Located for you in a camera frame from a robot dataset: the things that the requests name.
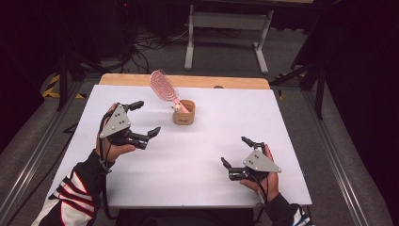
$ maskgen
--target person's right arm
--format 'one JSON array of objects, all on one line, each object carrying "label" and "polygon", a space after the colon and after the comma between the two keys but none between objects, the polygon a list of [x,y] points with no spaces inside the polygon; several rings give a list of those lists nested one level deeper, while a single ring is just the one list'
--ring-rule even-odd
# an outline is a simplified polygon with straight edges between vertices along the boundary
[{"label": "person's right arm", "polygon": [[[270,149],[267,145],[264,146],[266,149],[266,155],[273,161],[273,156],[270,153]],[[257,194],[262,194],[258,184],[250,180],[241,180],[240,183],[252,190]],[[275,172],[269,172],[267,178],[261,181],[261,185],[264,190],[267,190],[267,197],[264,197],[267,201],[267,206],[264,208],[266,214],[273,221],[273,226],[311,226],[313,223],[311,219],[303,211],[302,207],[298,204],[290,204],[285,198],[279,193],[279,177]]]}]

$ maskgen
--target background table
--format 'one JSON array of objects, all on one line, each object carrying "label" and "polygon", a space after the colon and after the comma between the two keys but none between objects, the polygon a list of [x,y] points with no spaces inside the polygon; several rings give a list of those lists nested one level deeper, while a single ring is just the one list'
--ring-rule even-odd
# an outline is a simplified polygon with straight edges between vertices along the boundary
[{"label": "background table", "polygon": [[[145,134],[161,126],[161,131],[146,150],[136,150],[119,158],[113,172],[108,174],[107,193],[111,207],[253,207],[259,202],[258,197],[238,182],[230,181],[228,171],[220,161],[223,156],[233,167],[243,167],[242,161],[252,150],[241,136],[268,143],[275,161],[282,168],[280,191],[289,202],[311,204],[276,98],[268,89],[267,81],[175,75],[169,78],[179,86],[181,99],[192,100],[197,105],[192,125],[173,123],[172,103],[161,101],[147,87],[148,75],[106,74],[90,94],[50,192],[76,162],[87,158],[95,145],[99,121],[112,103],[144,101],[142,108],[128,112],[131,130]],[[111,84],[121,82],[129,86],[105,85],[106,81],[112,80]],[[190,81],[198,81],[197,86],[206,86],[209,82],[209,87],[225,88],[184,87]],[[257,84],[254,86],[258,88],[226,89],[237,81],[244,87]]]}]

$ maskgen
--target pink hairbrush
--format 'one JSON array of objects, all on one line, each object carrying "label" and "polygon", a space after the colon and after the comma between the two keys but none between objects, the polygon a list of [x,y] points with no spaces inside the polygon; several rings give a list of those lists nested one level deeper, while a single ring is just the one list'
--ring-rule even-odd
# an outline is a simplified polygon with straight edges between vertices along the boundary
[{"label": "pink hairbrush", "polygon": [[177,98],[176,89],[170,84],[166,75],[162,71],[154,71],[151,74],[150,86],[156,95],[163,101],[170,101],[182,107],[183,113],[188,113],[188,110]]}]

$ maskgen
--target gray floor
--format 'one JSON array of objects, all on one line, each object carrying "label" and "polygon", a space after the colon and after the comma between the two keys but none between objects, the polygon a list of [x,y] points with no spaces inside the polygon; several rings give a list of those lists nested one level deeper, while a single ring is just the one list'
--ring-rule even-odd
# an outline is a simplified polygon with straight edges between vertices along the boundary
[{"label": "gray floor", "polygon": [[[237,37],[231,38],[214,30],[196,30],[194,62],[190,72],[184,70],[186,46],[184,38],[186,35],[160,50],[143,52],[150,63],[150,70],[162,69],[168,74],[265,77],[272,81],[277,74],[290,71],[290,65],[306,35],[299,30],[270,30],[263,48],[269,75],[260,73],[251,46],[253,40],[258,38],[257,33],[242,31]],[[144,65],[143,57],[134,56],[134,59]],[[132,61],[126,65],[125,71],[138,73]],[[76,85],[70,81],[70,85],[77,86],[79,93],[89,96],[92,87],[99,81],[98,76],[92,73],[84,83]],[[47,87],[52,77],[49,74],[43,89]],[[316,225],[392,225],[385,202],[359,159],[328,90],[325,91],[323,104],[324,120],[318,121],[314,117],[312,107],[309,106],[311,103],[309,100],[314,98],[314,90],[300,91],[294,88],[296,83],[297,81],[292,80],[281,88],[273,89],[282,89],[283,100],[279,98],[277,92],[276,98],[311,194],[313,205],[309,209],[313,222]],[[22,202],[27,197],[56,161],[56,157],[70,136],[63,131],[79,122],[86,101],[87,99],[71,98],[68,108],[64,109],[65,113],[60,117],[54,137],[45,146],[44,157],[35,169],[33,177],[27,179],[30,182],[29,186],[17,201]],[[0,170],[3,171],[0,175],[1,201],[9,199],[8,194],[20,171],[41,143],[50,122],[54,117],[60,116],[61,113],[56,112],[57,104],[57,98],[45,98],[42,106],[1,153]],[[29,225],[34,220],[52,183],[51,178],[56,173],[56,167],[11,225]],[[100,211],[95,225],[114,224],[115,221],[108,220],[104,212]],[[270,225],[270,222],[267,218],[263,218],[263,222],[259,225]]]}]

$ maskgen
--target person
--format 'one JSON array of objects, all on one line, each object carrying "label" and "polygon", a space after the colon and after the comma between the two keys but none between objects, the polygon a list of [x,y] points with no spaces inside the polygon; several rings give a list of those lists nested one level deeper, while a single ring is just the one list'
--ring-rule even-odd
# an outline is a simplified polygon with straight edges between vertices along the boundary
[{"label": "person", "polygon": [[[113,104],[108,112],[112,112],[116,104]],[[102,173],[111,168],[115,161],[125,153],[133,152],[134,145],[111,145],[107,138],[101,144],[97,136],[96,148],[88,156],[85,162],[78,163],[60,183],[56,191],[45,201],[40,213],[32,225],[93,225],[99,211],[102,200]],[[266,155],[273,161],[270,149],[265,145]],[[258,184],[243,179],[240,184],[256,193],[260,192]],[[266,214],[273,221],[274,226],[285,225],[313,225],[300,205],[288,203],[279,193],[279,177],[275,172],[269,172],[267,178],[261,181],[263,189],[267,190]],[[203,225],[214,225],[203,221]]]}]

